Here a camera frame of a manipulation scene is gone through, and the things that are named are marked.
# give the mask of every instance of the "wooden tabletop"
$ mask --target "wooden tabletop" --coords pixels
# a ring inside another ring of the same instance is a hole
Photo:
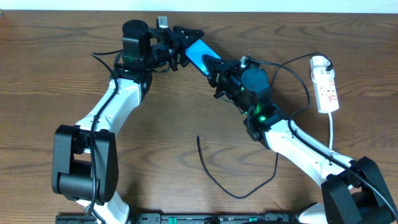
[[[332,59],[340,109],[333,113],[334,150],[375,160],[398,202],[398,20],[377,14],[4,11],[0,17],[0,223],[53,223],[83,208],[51,189],[53,135],[97,104],[108,71],[90,52],[122,48],[122,25],[140,19],[155,26],[202,29],[203,40],[225,59],[251,54],[282,63],[311,52]],[[112,63],[113,57],[103,57]],[[309,58],[289,67],[312,95],[296,122],[328,142],[328,116],[317,112]],[[274,67],[264,67],[271,77]],[[144,101],[117,139],[118,192],[135,207],[164,213],[263,213],[322,202],[320,188],[284,158],[276,178],[244,200],[222,192],[204,173],[236,195],[268,179],[275,153],[253,142],[244,116],[213,97],[192,65],[154,74]],[[301,84],[281,71],[274,98],[291,113],[306,104]]]

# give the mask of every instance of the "blue object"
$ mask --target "blue object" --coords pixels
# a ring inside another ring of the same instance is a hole
[[[189,61],[199,69],[204,76],[208,76],[209,72],[206,69],[205,64],[203,63],[202,56],[210,55],[215,58],[221,59],[209,46],[207,46],[204,41],[197,40],[194,44],[192,44],[189,48],[185,50],[185,55],[188,57]]]

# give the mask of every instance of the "power strip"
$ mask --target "power strip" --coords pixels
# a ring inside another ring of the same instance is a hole
[[[315,89],[315,97],[319,113],[331,113],[339,108],[335,71],[327,71],[330,62],[324,56],[314,56],[310,60],[311,79]]]

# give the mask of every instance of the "white background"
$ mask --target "white background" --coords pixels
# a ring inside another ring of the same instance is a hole
[[[0,0],[0,9],[398,13],[398,0]]]

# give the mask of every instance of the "wood grain surface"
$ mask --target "wood grain surface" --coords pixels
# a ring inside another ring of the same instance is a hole
[[[53,135],[74,125],[98,102],[109,73],[90,56],[122,48],[130,19],[155,26],[157,16],[205,32],[225,59],[243,55],[282,63],[311,52],[329,56],[340,109],[333,113],[335,150],[375,160],[398,200],[398,19],[377,14],[4,11],[0,18],[0,223],[53,223],[82,207],[52,192]],[[112,57],[104,57],[112,63]],[[296,122],[328,141],[328,117],[317,113],[309,62],[289,67],[313,96]],[[264,67],[268,75],[273,67]],[[243,195],[268,179],[275,153],[252,142],[244,116],[213,98],[192,65],[154,74],[150,92],[119,133],[118,192],[131,205],[165,213],[262,213],[322,202],[319,187],[283,156],[276,178],[245,200],[222,192],[204,173],[197,153],[219,182]],[[282,71],[274,98],[286,112],[305,106],[300,83]]]

